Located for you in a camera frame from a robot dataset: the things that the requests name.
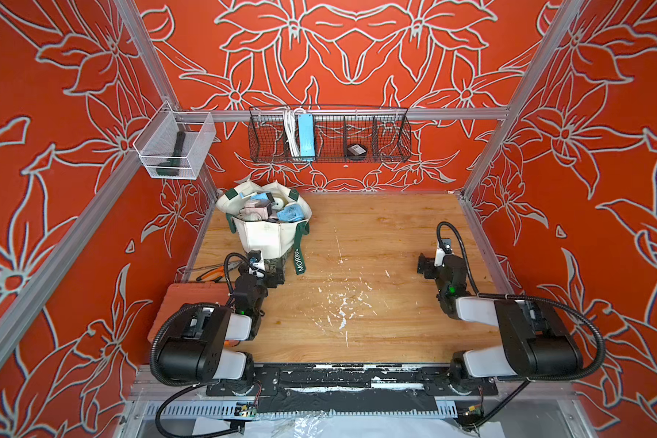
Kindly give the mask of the white canvas tote bag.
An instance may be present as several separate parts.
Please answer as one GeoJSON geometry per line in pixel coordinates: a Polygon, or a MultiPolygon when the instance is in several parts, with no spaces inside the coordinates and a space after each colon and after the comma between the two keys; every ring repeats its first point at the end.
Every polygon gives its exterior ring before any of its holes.
{"type": "Polygon", "coordinates": [[[302,250],[302,239],[310,233],[312,210],[298,190],[280,182],[259,185],[250,180],[226,191],[216,202],[224,214],[230,231],[236,233],[244,250],[260,250],[265,259],[287,256],[297,275],[307,271],[302,250]],[[306,218],[296,223],[282,223],[271,206],[274,199],[282,199],[285,206],[301,205],[306,218]]]}

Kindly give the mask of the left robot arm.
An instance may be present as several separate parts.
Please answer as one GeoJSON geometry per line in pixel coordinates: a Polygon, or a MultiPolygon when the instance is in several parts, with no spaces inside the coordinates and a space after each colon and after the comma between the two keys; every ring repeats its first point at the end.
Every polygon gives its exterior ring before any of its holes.
{"type": "Polygon", "coordinates": [[[224,383],[233,392],[250,390],[253,357],[232,346],[257,337],[269,290],[285,282],[284,264],[250,253],[233,284],[169,286],[148,335],[151,374],[172,387],[224,383]]]}

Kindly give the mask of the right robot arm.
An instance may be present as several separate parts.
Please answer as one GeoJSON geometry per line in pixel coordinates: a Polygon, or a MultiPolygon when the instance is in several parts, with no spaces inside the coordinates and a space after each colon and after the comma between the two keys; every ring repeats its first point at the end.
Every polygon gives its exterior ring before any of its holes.
{"type": "Polygon", "coordinates": [[[446,379],[455,392],[467,394],[478,383],[497,378],[519,379],[524,384],[576,381],[602,368],[607,356],[605,339],[581,312],[543,297],[481,292],[458,229],[443,221],[436,226],[435,237],[434,256],[420,255],[417,271],[434,281],[441,311],[450,319],[493,327],[501,339],[498,346],[453,355],[446,379]],[[583,358],[562,314],[589,330],[595,344],[591,360],[583,358]]]}

